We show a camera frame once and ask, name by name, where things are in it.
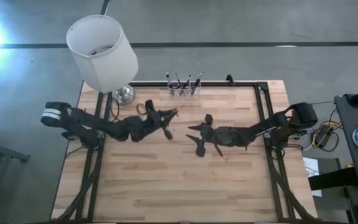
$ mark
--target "gray floor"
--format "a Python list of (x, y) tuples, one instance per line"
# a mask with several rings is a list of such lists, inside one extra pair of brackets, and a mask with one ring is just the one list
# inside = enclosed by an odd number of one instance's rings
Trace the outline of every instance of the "gray floor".
[[(0, 0), (2, 44), (65, 43), (78, 19), (99, 14), (102, 0)], [(358, 41), (358, 0), (113, 0), (131, 42)], [(135, 49), (136, 80), (162, 80), (165, 72), (205, 71), (204, 79), (284, 80), (291, 103), (333, 100), (358, 92), (358, 47)], [(48, 220), (67, 142), (62, 130), (43, 126), (46, 101), (76, 105), (82, 80), (68, 49), (0, 50), (0, 145), (32, 155), (13, 162), (0, 190), (0, 223)], [(320, 118), (334, 109), (316, 105)], [(351, 158), (337, 150), (308, 157)], [(310, 144), (306, 137), (304, 146)], [(333, 213), (319, 211), (322, 217)]]

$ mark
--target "lamp base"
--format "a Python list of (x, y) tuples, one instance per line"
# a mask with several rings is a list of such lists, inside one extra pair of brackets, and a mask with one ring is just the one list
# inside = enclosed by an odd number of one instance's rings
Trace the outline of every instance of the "lamp base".
[(120, 105), (125, 106), (134, 101), (135, 90), (130, 85), (126, 85), (121, 89), (112, 92), (111, 95), (117, 99)]

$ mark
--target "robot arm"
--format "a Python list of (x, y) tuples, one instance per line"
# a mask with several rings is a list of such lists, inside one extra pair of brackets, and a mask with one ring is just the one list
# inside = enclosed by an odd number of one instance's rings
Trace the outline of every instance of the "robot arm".
[[(291, 117), (286, 116), (291, 110)], [(288, 142), (292, 134), (302, 133), (303, 129), (313, 127), (317, 123), (316, 113), (311, 104), (298, 103), (291, 105), (284, 111), (275, 113), (272, 117), (257, 123), (249, 128), (221, 126), (216, 129), (211, 127), (213, 118), (210, 114), (205, 116), (205, 123), (188, 127), (201, 132), (201, 139), (186, 135), (197, 143), (196, 154), (199, 157), (205, 155), (205, 142), (214, 144), (220, 156), (223, 156), (220, 146), (245, 147), (253, 142), (257, 136), (269, 134), (274, 146), (282, 147)]]
[(63, 137), (79, 137), (84, 145), (92, 149), (99, 145), (99, 139), (104, 133), (118, 141), (126, 141), (131, 135), (132, 141), (139, 142), (158, 128), (162, 128), (166, 137), (171, 140), (173, 137), (167, 126), (178, 114), (178, 110), (175, 108), (156, 111), (152, 100), (146, 101), (145, 109), (147, 118), (144, 121), (140, 116), (129, 116), (120, 121), (106, 122), (81, 109), (72, 108), (68, 103), (47, 102), (41, 122), (46, 126), (65, 129), (67, 132), (62, 133)]

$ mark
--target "lamp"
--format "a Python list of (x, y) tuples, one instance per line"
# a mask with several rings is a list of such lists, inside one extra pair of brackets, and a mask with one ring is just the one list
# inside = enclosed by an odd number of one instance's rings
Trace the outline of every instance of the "lamp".
[(132, 102), (128, 85), (139, 66), (121, 25), (111, 17), (87, 16), (67, 32), (68, 48), (86, 84), (102, 93), (112, 92), (122, 105)]

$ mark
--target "wooden table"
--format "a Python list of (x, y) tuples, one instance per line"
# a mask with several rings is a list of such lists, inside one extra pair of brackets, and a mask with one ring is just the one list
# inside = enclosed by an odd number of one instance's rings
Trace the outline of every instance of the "wooden table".
[[(274, 112), (287, 108), (284, 82), (268, 81), (268, 85)], [(120, 117), (137, 114), (136, 104), (148, 99), (153, 99), (157, 110), (176, 107), (179, 117), (170, 124), (173, 140), (168, 141), (162, 130), (139, 143), (117, 142), (107, 137), (95, 222), (277, 220), (261, 137), (248, 147), (248, 151), (239, 147), (221, 147), (224, 158), (207, 143), (205, 157), (199, 158), (195, 154), (195, 143), (185, 136), (200, 135), (187, 127), (200, 124), (206, 113), (213, 115), (213, 127), (251, 126), (259, 122), (253, 88), (203, 87), (198, 98), (190, 99), (172, 99), (166, 88), (136, 87), (135, 90), (135, 101), (121, 107)], [(93, 114), (97, 95), (85, 85), (78, 107)], [(71, 142), (68, 151), (79, 146), (79, 142)], [(302, 154), (294, 148), (285, 151), (290, 188), (307, 211), (316, 217)], [(85, 157), (86, 150), (83, 150), (66, 159), (52, 217), (59, 216), (78, 193)]]

